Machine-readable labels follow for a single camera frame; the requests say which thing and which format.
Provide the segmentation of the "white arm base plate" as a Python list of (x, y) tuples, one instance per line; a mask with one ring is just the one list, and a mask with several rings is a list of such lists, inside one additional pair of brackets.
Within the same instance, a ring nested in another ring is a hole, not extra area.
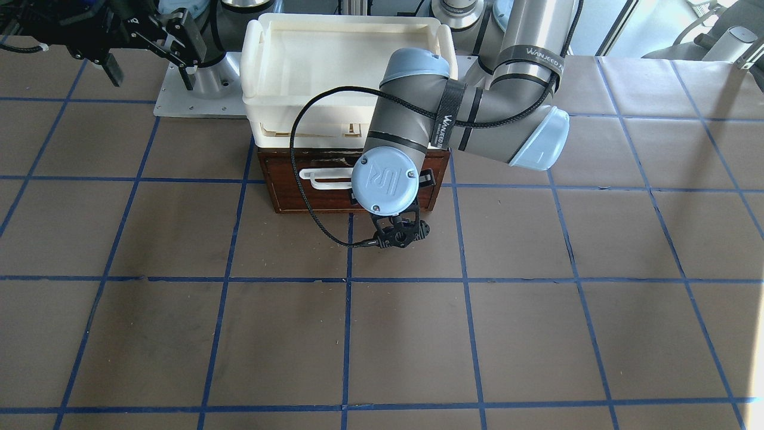
[(240, 52), (229, 52), (212, 66), (197, 69), (193, 90), (186, 89), (178, 67), (168, 66), (153, 114), (157, 117), (245, 119)]
[(506, 64), (499, 66), (498, 74), (495, 74), (497, 58), (498, 54), (486, 54), (480, 56), (458, 55), (458, 80), (469, 85), (469, 87), (488, 90), (493, 84), (494, 79), (509, 74), (509, 69)]

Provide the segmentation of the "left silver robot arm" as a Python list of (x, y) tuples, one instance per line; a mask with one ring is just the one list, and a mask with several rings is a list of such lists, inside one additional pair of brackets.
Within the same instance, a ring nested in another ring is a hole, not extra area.
[(581, 1), (516, 1), (486, 88), (451, 79), (447, 62), (419, 48), (395, 51), (377, 90), (365, 147), (351, 176), (375, 227), (358, 247), (404, 248), (429, 233), (417, 194), (429, 148), (545, 171), (568, 138), (552, 105)]

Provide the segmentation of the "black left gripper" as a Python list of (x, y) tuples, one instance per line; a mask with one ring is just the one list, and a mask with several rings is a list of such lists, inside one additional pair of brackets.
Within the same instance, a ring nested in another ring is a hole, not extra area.
[(375, 227), (374, 236), (369, 239), (369, 247), (406, 248), (414, 241), (426, 239), (430, 226), (420, 217), (420, 204), (412, 203), (403, 213), (381, 216), (371, 213)]

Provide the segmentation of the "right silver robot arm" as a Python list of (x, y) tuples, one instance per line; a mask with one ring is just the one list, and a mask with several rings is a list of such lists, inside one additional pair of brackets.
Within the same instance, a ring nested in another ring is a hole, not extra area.
[(186, 89), (193, 90), (190, 68), (240, 52), (250, 21), (283, 10), (281, 1), (3, 1), (2, 33), (38, 43), (2, 49), (33, 54), (62, 45), (71, 57), (102, 68), (116, 87), (124, 74), (112, 50), (151, 51), (177, 66)]

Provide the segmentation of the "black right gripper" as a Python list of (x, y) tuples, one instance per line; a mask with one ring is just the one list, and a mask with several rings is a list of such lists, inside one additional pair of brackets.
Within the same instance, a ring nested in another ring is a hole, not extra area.
[(150, 51), (179, 66), (188, 91), (196, 83), (207, 1), (3, 1), (2, 35), (28, 36), (30, 46), (2, 44), (17, 54), (66, 47), (75, 59), (87, 59), (103, 70), (114, 87), (125, 74), (112, 49)]

